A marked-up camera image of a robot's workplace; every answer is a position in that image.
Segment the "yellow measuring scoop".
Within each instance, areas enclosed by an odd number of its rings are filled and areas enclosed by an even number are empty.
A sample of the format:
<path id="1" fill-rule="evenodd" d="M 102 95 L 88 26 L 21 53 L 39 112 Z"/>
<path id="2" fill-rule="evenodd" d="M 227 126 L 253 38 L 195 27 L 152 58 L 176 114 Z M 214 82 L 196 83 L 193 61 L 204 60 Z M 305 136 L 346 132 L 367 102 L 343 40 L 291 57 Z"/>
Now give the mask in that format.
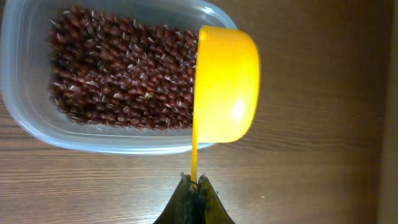
<path id="1" fill-rule="evenodd" d="M 198 145 L 241 139 L 259 98 L 261 59 L 247 33 L 202 26 L 195 73 L 191 180 L 197 181 Z"/>

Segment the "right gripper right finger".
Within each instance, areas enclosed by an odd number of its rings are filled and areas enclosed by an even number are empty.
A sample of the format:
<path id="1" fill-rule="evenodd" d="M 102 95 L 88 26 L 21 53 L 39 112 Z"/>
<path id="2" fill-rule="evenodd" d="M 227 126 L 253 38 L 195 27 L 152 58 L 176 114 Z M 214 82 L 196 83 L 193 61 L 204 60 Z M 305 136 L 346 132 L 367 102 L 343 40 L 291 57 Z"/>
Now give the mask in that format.
<path id="1" fill-rule="evenodd" d="M 228 215 L 218 192 L 214 190 L 208 177 L 200 176 L 193 199 L 195 223 L 202 224 L 235 224 Z"/>

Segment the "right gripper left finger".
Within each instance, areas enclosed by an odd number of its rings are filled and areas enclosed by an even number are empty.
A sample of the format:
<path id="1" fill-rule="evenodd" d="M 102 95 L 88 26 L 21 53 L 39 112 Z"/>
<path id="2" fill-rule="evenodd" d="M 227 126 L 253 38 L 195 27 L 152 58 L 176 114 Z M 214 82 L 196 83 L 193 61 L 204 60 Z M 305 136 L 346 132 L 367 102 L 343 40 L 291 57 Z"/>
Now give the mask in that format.
<path id="1" fill-rule="evenodd" d="M 193 189 L 190 175 L 183 172 L 169 202 L 154 224 L 193 224 Z"/>

